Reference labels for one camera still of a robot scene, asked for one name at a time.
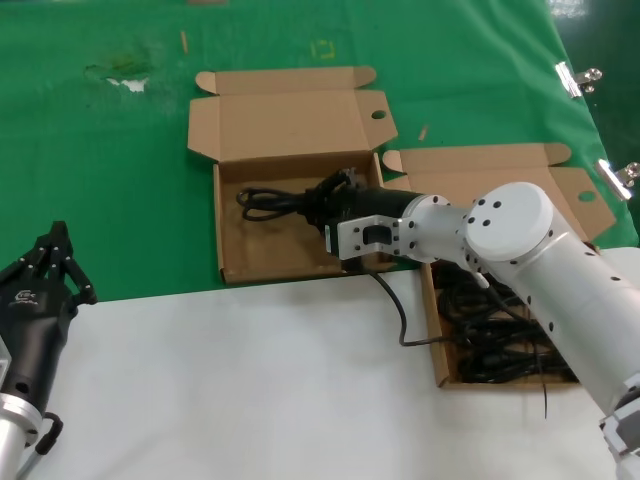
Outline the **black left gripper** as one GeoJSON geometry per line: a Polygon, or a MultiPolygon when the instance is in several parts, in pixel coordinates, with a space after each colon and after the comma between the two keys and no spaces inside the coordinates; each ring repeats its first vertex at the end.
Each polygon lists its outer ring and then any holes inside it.
{"type": "Polygon", "coordinates": [[[47,401],[77,306],[96,303],[93,284],[73,257],[68,227],[55,221],[1,271],[1,339],[11,355],[1,391],[47,401]]]}

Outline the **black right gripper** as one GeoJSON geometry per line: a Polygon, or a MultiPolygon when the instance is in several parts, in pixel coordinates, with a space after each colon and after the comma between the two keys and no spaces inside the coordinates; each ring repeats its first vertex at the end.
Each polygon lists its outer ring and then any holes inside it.
{"type": "Polygon", "coordinates": [[[369,188],[355,168],[336,171],[324,180],[324,199],[307,205],[307,223],[316,228],[371,215],[401,218],[417,193],[369,188]]]}

